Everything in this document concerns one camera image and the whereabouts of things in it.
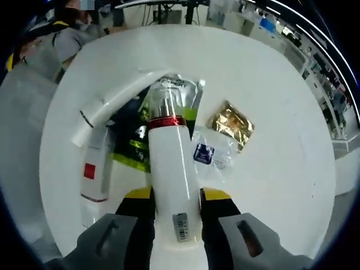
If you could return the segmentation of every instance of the plastic bag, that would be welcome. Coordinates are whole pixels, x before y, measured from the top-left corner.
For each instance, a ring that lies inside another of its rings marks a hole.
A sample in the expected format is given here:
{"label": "plastic bag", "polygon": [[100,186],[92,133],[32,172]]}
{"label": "plastic bag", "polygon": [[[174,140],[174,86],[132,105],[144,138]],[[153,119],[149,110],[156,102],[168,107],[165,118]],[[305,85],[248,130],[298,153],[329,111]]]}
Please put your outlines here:
{"label": "plastic bag", "polygon": [[205,127],[195,127],[192,135],[195,170],[200,180],[225,182],[239,153],[234,138]]}

